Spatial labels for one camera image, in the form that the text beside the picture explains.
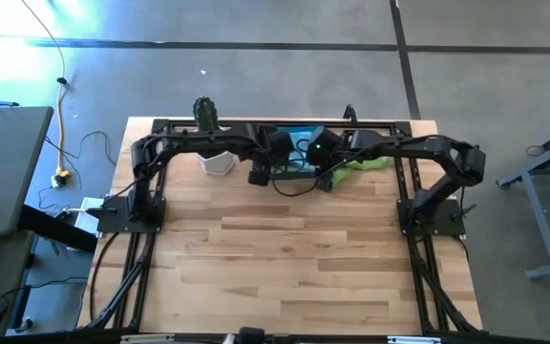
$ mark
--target gray table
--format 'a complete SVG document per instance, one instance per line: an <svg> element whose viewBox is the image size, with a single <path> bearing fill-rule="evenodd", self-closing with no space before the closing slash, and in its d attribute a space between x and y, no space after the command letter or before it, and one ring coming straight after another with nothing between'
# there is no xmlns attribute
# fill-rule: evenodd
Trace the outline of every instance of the gray table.
<svg viewBox="0 0 550 344"><path fill-rule="evenodd" d="M15 230L52 107L0 108L0 234Z"/></svg>
<svg viewBox="0 0 550 344"><path fill-rule="evenodd" d="M34 234L14 231L52 116L51 107L0 108L0 295L20 287L31 256ZM12 306L0 335L6 332Z"/></svg>

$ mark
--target green cloth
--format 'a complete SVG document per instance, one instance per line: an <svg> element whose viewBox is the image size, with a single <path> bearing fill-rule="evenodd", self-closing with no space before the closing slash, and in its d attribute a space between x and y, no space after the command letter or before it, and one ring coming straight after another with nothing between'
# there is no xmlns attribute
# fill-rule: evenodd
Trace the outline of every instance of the green cloth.
<svg viewBox="0 0 550 344"><path fill-rule="evenodd" d="M349 177L351 171L368 171L373 169L382 169L388 167L391 157L381 157L372 161L352 161L343 167L339 167L332 173L332 188L335 188L342 180Z"/></svg>

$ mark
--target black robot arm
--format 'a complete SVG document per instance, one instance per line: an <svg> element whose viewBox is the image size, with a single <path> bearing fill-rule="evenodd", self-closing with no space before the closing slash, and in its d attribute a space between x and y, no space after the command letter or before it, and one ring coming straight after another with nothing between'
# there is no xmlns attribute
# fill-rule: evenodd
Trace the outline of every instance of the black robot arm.
<svg viewBox="0 0 550 344"><path fill-rule="evenodd" d="M156 215L150 181L177 154L216 156L228 151L237 155L240 161L256 161L268 170L271 165L287 164L293 150L289 133L271 125L235 124L216 132L178 132L167 126L131 146L135 185L127 197L129 221L149 222Z"/></svg>
<svg viewBox="0 0 550 344"><path fill-rule="evenodd" d="M318 128L309 139L307 162L328 173L350 161L401 157L436 161L445 175L430 189L415 193L410 218L420 223L432 220L440 204L458 188L483 181L485 153L478 146L445 136L419 138L385 137L372 130L347 130L337 135Z"/></svg>

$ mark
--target gray floor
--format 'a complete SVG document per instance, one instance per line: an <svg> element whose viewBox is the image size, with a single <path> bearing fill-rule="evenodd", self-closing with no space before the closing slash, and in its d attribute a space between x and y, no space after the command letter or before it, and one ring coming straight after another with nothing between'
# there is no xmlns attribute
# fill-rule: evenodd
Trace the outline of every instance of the gray floor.
<svg viewBox="0 0 550 344"><path fill-rule="evenodd" d="M56 36L117 40L395 43L386 0L31 1ZM540 0L400 0L410 44L550 46L550 2ZM44 36L17 1L0 1L0 33ZM350 102L362 118L409 118L397 53L64 49L72 87L64 99L66 149L103 130L119 149L129 116L188 116L193 100L211 96L223 116L341 116ZM469 189L471 269L484 328L550 339L550 278L525 279L547 263L525 191L492 183L529 158L527 145L550 138L550 54L411 54L421 117L441 133L478 143L488 156L485 183ZM51 48L0 40L0 99L54 106L60 62ZM56 122L49 135L57 138ZM114 168L103 138L85 142L74 165L83 188L48 190L44 204L79 205L101 196ZM48 186L55 151L45 146L28 204ZM48 246L39 247L53 261ZM60 263L32 270L32 283L87 274L90 257L65 252ZM40 304L64 287L34 290L28 315L35 331L69 329L81 290L60 312Z"/></svg>

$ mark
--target wooden tabletop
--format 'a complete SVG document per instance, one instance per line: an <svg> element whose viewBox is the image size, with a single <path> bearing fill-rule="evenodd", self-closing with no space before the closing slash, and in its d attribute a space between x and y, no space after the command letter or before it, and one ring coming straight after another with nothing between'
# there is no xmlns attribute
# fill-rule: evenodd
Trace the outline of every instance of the wooden tabletop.
<svg viewBox="0 0 550 344"><path fill-rule="evenodd" d="M150 133L153 119L129 118L113 192L133 180L129 148ZM436 134L434 121L411 124L415 136ZM432 161L418 165L424 187L443 173ZM249 167L249 161L238 163L228 176L212 177L191 154L169 163L165 225L152 259L142 332L235 333L250 326L268 333L420 333L409 249L395 213L393 166L356 171L330 193L295 198L248 184ZM310 184L278 186L294 192ZM118 235L105 253L95 312L120 283L129 236ZM99 240L93 268L104 244ZM434 237L434 247L443 289L480 328L462 246ZM427 294L436 324L434 298ZM125 323L134 302L132 290ZM86 292L79 326L89 321L88 305Z"/></svg>

